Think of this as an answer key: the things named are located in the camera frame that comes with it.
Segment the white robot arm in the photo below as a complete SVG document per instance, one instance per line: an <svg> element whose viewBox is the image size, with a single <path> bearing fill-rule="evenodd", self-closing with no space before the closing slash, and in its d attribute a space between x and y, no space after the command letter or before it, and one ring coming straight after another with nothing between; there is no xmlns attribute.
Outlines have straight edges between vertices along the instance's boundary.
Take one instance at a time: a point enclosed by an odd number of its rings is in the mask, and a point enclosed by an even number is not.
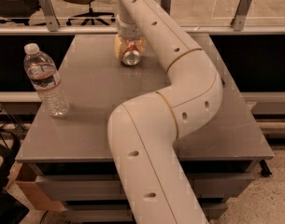
<svg viewBox="0 0 285 224"><path fill-rule="evenodd" d="M119 0L170 86L119 105L108 142L136 224L208 224L173 148L218 112L221 77L208 55L154 0Z"/></svg>

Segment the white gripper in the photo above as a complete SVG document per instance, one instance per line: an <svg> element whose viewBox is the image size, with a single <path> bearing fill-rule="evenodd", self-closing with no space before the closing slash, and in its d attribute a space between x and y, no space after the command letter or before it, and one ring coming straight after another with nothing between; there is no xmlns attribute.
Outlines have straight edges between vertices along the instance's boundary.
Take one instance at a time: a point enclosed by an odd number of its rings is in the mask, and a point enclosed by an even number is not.
<svg viewBox="0 0 285 224"><path fill-rule="evenodd" d="M118 34L115 35L114 40L114 53L116 58L119 61L125 59L125 54L129 47L127 40L135 40L138 51L143 54L145 52L147 40L142 36L140 29L122 4L119 4L119 11L116 19L118 32Z"/></svg>

